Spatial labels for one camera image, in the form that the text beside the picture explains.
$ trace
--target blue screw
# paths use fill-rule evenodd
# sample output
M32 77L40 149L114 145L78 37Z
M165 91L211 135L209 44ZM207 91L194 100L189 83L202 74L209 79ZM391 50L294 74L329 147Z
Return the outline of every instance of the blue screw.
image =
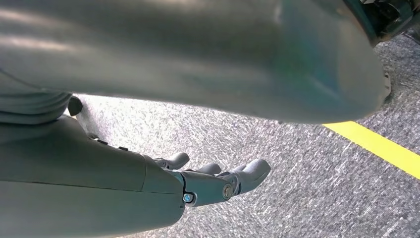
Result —
M194 196L192 194L186 193L186 194L184 194L183 200L186 203L190 203L190 202L193 201L193 198L194 198Z

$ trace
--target screw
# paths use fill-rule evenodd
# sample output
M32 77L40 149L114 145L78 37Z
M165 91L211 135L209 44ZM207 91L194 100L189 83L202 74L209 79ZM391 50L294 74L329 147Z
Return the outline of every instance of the screw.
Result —
M228 200L232 196L232 193L233 193L233 191L232 191L232 185L226 184L223 187L223 198L226 199L226 200Z
M182 200L184 200L184 202L186 203L191 203L193 199L194 199L194 195L188 194L188 193L185 193L184 197L182 198Z

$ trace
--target yellow tape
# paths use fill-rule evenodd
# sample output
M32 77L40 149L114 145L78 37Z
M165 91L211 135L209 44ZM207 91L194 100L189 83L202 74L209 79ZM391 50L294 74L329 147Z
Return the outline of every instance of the yellow tape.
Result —
M353 121L324 126L420 179L420 155Z

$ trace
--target robotic hand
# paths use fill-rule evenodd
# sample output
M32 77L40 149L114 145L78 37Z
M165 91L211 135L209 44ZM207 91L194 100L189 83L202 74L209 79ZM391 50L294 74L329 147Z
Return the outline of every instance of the robotic hand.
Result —
M89 138L62 116L37 126L0 123L0 237L118 237L176 223L186 206L258 187L265 160L222 172L182 170L185 153L152 159Z
M167 160L154 159L183 184L183 201L190 207L225 202L232 196L249 192L258 187L271 170L265 160L255 159L247 165L226 172L221 172L216 163L206 164L196 171L180 171L189 160L185 153L175 154Z

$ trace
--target floor marking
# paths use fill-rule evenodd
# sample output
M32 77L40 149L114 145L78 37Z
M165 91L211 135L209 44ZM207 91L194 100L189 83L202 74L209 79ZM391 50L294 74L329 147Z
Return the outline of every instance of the floor marking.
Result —
M354 121L324 126L420 179L420 155Z

